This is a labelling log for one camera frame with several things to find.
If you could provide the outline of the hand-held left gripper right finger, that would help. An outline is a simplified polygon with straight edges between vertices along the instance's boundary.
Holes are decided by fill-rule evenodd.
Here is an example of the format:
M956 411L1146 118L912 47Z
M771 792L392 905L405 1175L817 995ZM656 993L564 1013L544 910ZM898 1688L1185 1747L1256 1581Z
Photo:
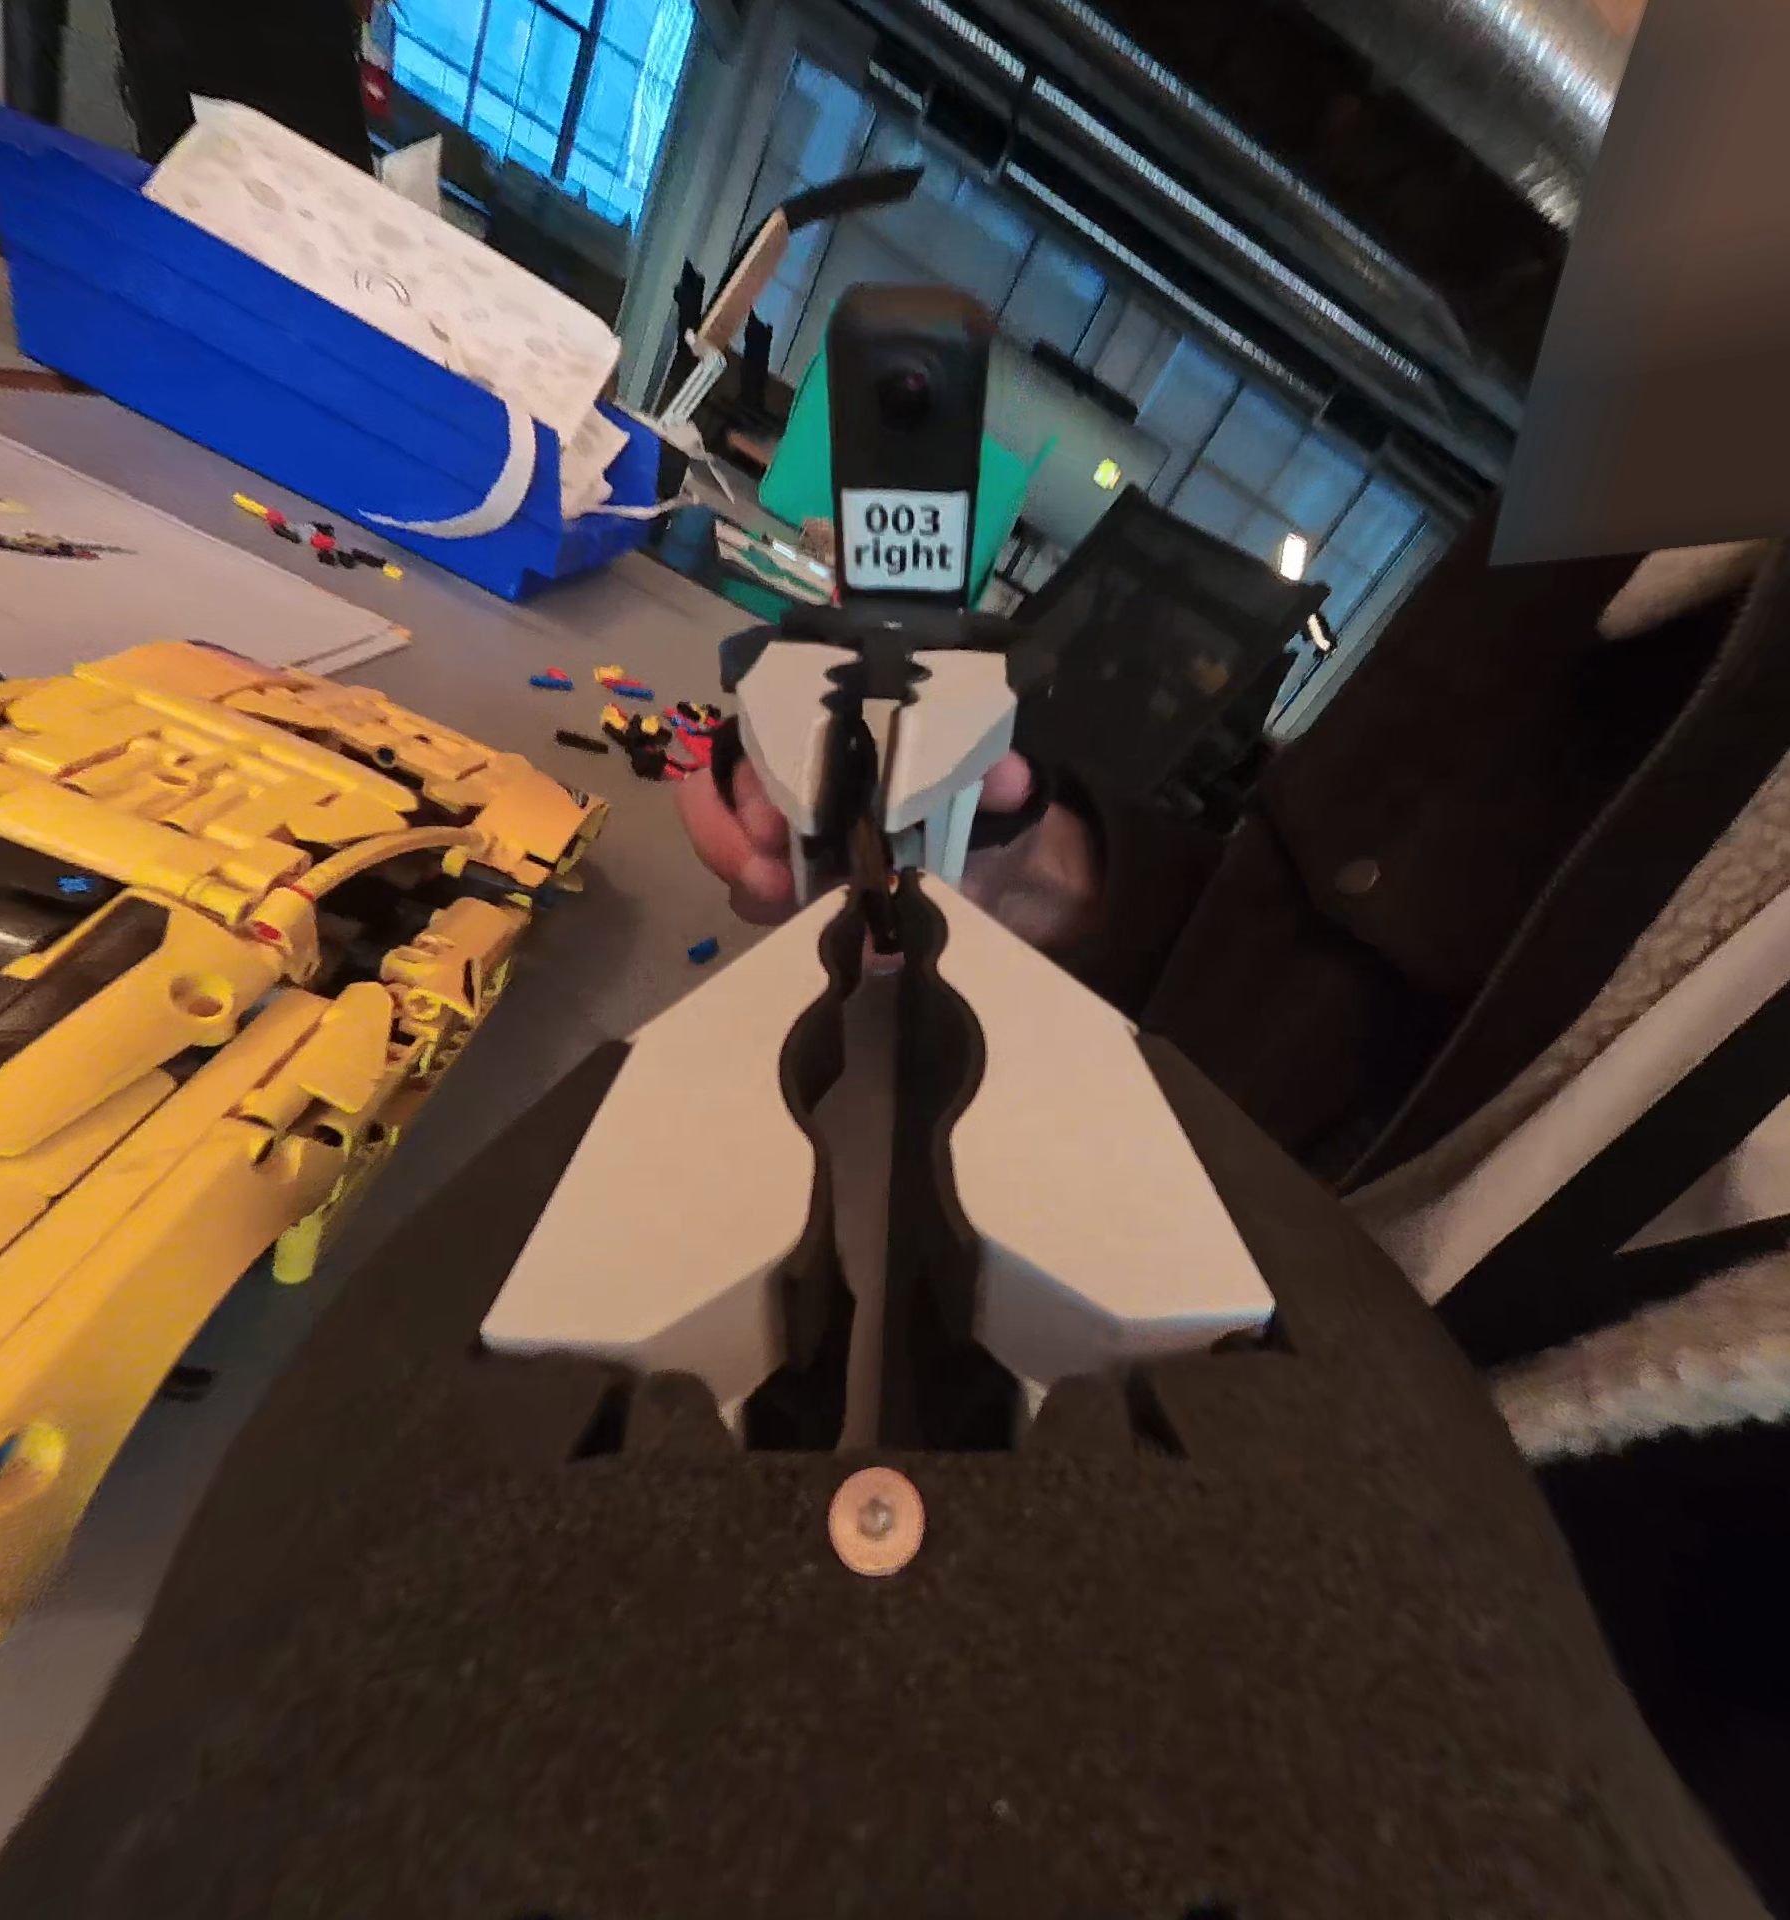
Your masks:
M1267 1279L1132 1024L933 876L891 912L882 1442L1003 1448L1062 1381L1267 1330Z

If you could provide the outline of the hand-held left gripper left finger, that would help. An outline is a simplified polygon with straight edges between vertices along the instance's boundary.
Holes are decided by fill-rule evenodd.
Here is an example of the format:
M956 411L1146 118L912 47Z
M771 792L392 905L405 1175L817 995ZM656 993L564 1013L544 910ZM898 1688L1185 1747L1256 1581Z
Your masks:
M480 1344L698 1381L756 1448L834 1448L853 1296L814 1125L865 925L831 892L631 1033Z

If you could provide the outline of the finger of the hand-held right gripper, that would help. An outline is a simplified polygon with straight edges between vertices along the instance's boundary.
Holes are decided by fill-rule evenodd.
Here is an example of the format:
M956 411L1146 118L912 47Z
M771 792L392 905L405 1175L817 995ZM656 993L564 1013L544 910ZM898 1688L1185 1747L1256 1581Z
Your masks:
M852 650L826 641L767 641L737 686L739 738L763 799L786 820L792 874L844 874L828 801L834 675Z
M1003 657L914 657L880 747L876 822L894 867L962 877L983 783L1011 752L1017 696Z

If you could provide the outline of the pile of red blue pins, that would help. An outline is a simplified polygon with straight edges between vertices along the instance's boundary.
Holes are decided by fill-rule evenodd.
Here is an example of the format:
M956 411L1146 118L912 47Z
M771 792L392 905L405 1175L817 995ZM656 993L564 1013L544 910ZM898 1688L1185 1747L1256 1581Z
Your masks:
M715 735L730 718L717 705L666 701L639 673L617 662L595 667L591 689L601 696L589 728L557 725L553 741L589 756L624 756L645 781L682 781L710 765Z

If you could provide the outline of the yellow toy brick car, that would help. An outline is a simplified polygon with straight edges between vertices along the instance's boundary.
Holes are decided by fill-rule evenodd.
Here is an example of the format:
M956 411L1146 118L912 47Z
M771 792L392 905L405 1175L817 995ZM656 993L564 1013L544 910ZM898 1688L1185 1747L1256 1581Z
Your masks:
M0 1638L237 1282L310 1279L608 816L203 642L0 678Z

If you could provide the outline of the building instruction booklet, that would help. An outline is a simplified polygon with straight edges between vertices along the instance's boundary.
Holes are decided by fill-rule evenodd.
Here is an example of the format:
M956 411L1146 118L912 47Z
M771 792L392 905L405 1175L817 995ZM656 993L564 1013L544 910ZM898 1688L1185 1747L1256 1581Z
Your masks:
M0 675L169 639L318 673L408 642L386 615L0 435Z

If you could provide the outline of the person's right forearm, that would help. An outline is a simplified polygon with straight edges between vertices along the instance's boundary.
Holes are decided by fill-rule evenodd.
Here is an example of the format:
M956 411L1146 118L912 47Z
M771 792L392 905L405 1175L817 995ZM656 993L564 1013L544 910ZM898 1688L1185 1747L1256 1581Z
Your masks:
M1090 786L1077 804L1098 894L1075 972L1337 1175L1380 1078L1386 985L1370 953L1321 912L1254 804L1230 829Z

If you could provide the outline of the grey desk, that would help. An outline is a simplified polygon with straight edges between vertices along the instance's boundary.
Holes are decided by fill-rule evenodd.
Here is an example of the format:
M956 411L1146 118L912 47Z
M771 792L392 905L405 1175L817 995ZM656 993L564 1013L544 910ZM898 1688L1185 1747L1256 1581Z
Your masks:
M0 262L0 374L25 368ZM715 699L715 645L742 615L708 588L637 551L510 606L386 539L364 543L353 520L110 400L34 380L0 384L0 435L386 615L408 631L408 645L351 668L351 684L610 801L610 822L582 863L583 892L540 918L488 1027L364 1194L323 1267L286 1287L257 1262L228 1290L163 1369L59 1571L0 1641L1 1845L134 1652L232 1438L358 1261L593 1044L686 993L704 975L686 964L689 944L715 936L731 955L756 934L693 862L672 783L642 781L618 756L577 754L550 738L557 725L593 722L589 673L610 662L650 673L666 696ZM240 512L232 492L290 519L330 520L345 543L400 565L404 577L322 565Z

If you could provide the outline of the person's right hand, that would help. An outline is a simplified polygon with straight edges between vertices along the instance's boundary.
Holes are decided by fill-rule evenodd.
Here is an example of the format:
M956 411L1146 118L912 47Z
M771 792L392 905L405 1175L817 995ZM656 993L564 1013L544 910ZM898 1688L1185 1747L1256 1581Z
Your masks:
M708 772L675 786L678 816L698 862L725 885L747 925L797 910L791 831L753 763L742 761L725 799ZM977 827L1003 841L967 854L959 890L1044 953L1069 953L1098 926L1103 851L1093 820L1051 793L1021 754L1005 754L981 788Z

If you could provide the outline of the green container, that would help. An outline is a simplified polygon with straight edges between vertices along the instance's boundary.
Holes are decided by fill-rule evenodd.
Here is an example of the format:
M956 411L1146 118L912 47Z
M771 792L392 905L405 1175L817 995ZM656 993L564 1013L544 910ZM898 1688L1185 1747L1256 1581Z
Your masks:
M1028 376L997 356L977 463L970 584L975 610L1013 615L1028 586L1009 576L1013 551L1035 537L1024 524L1037 481L1049 479L1062 438L1051 409L1030 400ZM691 504L669 516L651 559L670 572L759 615L819 606L832 597L832 560L811 546L808 520L832 509L832 429L828 368L819 351L799 383L778 446L744 512Z

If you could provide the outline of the white document stand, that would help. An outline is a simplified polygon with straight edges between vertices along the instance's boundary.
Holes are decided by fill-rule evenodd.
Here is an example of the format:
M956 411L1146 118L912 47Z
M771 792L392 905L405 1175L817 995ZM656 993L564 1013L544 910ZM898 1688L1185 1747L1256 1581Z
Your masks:
M691 356L682 383L670 391L661 412L647 419L661 443L691 459L705 458L705 441L693 415L715 394L725 371L739 371L739 405L758 409L767 400L767 356L771 328L758 321L756 309L780 270L787 245L807 227L840 218L906 204L921 184L923 167L885 167L808 187L777 204L725 275L712 301L682 326L681 347Z

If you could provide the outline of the white shirt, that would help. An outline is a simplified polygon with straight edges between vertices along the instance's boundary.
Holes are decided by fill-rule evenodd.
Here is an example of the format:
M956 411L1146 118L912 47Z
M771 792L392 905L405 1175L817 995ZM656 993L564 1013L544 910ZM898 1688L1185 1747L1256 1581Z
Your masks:
M1425 1300L1439 1300L1788 985L1790 885L1469 1172L1414 1161L1349 1210Z

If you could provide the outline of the cluster of red black pins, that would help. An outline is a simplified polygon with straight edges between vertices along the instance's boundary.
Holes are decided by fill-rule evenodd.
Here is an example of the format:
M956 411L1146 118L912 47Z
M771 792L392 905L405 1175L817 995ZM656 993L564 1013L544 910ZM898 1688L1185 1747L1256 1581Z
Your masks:
M337 567L337 570L365 567L371 572L381 576L385 580L400 580L404 577L400 565L390 563L385 556L380 556L380 553L376 553L376 551L371 551L365 546L357 546L353 543L345 543L332 531L330 520L290 519L283 512L271 509L271 506L248 497L245 492L232 492L232 504L240 512L244 512L245 516L252 516L252 519L262 520L262 526L275 537L282 537L282 539L286 539L290 545L305 546L315 556L315 560L322 563L322 565Z

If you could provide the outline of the silver ventilation duct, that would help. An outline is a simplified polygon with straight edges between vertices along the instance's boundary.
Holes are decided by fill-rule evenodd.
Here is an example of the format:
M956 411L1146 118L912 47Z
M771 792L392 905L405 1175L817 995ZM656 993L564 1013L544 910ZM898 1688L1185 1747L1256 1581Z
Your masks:
M1411 105L1569 234L1642 3L1308 3Z

